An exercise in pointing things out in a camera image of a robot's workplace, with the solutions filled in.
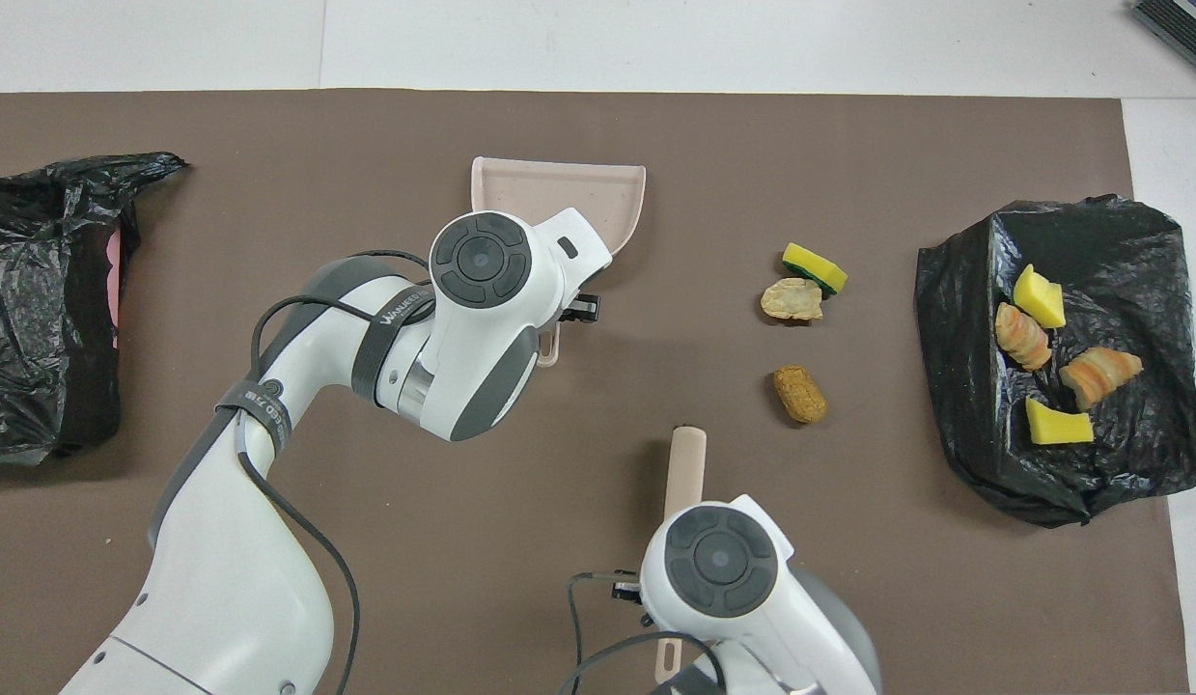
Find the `beige plastic dustpan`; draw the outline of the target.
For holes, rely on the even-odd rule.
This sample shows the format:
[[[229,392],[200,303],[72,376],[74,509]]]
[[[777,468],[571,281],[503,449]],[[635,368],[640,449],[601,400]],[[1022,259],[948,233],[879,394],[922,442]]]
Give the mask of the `beige plastic dustpan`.
[[[480,156],[471,163],[471,208],[504,211],[533,225],[575,208],[616,256],[637,228],[646,181],[642,164],[515,161]]]

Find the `beige hand brush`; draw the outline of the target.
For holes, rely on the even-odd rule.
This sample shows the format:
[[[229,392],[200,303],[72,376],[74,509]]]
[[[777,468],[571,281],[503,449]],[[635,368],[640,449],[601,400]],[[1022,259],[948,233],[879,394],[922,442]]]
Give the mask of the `beige hand brush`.
[[[663,517],[669,518],[702,501],[707,462],[707,433],[691,426],[676,427],[669,452]],[[663,683],[681,670],[682,641],[669,638],[655,646],[654,678]]]

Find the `beige croissant chunk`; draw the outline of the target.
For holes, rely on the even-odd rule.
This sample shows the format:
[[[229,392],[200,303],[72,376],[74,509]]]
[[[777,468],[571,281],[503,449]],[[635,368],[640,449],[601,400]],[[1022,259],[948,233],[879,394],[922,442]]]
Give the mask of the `beige croissant chunk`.
[[[1142,360],[1134,353],[1109,347],[1090,347],[1058,370],[1060,379],[1074,394],[1080,411],[1106,400],[1142,371]]]
[[[820,285],[808,278],[783,278],[765,287],[758,303],[774,321],[822,321]]]

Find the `yellow sponge with green pad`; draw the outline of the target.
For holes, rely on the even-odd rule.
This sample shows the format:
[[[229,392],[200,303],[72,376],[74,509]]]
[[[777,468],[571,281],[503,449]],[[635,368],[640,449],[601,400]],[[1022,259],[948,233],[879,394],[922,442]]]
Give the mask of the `yellow sponge with green pad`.
[[[822,295],[835,295],[846,289],[848,273],[826,257],[800,246],[799,243],[788,243],[782,255],[782,263],[801,278],[814,281],[820,287]]]

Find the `brown breaded nugget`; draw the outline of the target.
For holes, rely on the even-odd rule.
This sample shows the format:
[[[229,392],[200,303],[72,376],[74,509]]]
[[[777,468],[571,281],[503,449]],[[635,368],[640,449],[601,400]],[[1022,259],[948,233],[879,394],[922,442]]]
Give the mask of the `brown breaded nugget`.
[[[817,423],[826,417],[826,396],[822,394],[808,370],[800,365],[783,366],[774,371],[771,384],[792,421]]]

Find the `golden brown croissant piece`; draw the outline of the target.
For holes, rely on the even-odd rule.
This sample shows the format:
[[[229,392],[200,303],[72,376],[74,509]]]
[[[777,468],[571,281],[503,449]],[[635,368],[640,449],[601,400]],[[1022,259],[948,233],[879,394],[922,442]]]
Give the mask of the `golden brown croissant piece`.
[[[1033,373],[1051,360],[1046,331],[1029,313],[1007,301],[996,307],[993,331],[996,345],[1020,368]]]

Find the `small yellow sponge piece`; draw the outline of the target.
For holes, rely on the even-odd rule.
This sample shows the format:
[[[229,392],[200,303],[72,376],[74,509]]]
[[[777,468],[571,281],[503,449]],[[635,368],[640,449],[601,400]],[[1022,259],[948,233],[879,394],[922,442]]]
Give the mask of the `small yellow sponge piece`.
[[[1014,284],[1013,303],[1029,313],[1044,329],[1062,328],[1067,324],[1064,313],[1064,289],[1060,284],[1048,281],[1033,264],[1024,267]]]

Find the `notched yellow sponge piece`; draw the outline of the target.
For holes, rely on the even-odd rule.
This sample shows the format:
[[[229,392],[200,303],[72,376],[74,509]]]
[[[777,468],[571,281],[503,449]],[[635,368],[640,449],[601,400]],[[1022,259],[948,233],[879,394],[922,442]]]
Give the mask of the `notched yellow sponge piece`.
[[[1025,400],[1031,443],[1042,446],[1096,441],[1096,427],[1088,413],[1061,411],[1036,400]]]

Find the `pink plastic bin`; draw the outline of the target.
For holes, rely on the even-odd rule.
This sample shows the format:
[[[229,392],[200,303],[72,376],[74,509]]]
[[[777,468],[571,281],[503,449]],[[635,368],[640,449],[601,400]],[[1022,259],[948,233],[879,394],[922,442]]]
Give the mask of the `pink plastic bin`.
[[[120,347],[120,301],[122,286],[123,242],[121,226],[112,228],[106,240],[106,307],[109,312],[109,324],[111,324],[112,348]]]

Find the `black plastic trash bag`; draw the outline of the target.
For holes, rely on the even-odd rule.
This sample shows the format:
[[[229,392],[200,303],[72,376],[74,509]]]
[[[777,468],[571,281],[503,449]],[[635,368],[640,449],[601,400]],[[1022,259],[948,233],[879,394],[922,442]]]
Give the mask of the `black plastic trash bag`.
[[[92,156],[0,178],[0,465],[38,467],[116,434],[106,240],[120,225],[122,291],[140,242],[135,199],[184,166],[173,153]]]
[[[1033,373],[993,331],[1027,264],[1062,286],[1067,321],[1044,329],[1052,356]],[[1017,202],[920,250],[914,299],[942,453],[995,510],[1057,528],[1196,486],[1192,313],[1172,217],[1118,195]],[[1141,373],[1086,411],[1096,441],[1031,443],[1025,400],[1080,411],[1058,370],[1092,347],[1134,353]]]

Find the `brown table mat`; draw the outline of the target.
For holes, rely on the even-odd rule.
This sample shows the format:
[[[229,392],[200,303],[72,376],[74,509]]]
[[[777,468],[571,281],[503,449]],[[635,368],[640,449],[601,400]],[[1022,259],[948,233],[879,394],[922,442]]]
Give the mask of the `brown table mat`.
[[[157,498],[255,321],[365,249],[429,250],[478,156],[642,164],[637,232],[559,364],[448,444],[321,394],[270,481],[362,593],[347,695],[554,695],[565,586],[634,569],[671,431],[709,435],[704,494],[751,494],[875,642],[885,690],[1189,687],[1167,502],[1055,531],[942,457],[913,289],[933,246],[1015,201],[1131,195],[1118,100],[292,91],[0,96],[0,177],[169,151],[140,195],[120,309],[123,417],[103,446],[0,467],[0,695],[57,695],[138,598]],[[789,242],[848,273],[822,321],[774,321]],[[800,365],[828,414],[771,384]]]

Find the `dark grey ribbed panel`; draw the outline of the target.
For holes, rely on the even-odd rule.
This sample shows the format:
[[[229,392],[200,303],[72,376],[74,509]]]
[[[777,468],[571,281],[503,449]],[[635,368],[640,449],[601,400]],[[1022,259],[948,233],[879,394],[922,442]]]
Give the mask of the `dark grey ribbed panel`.
[[[1196,0],[1139,0],[1131,17],[1196,68]]]

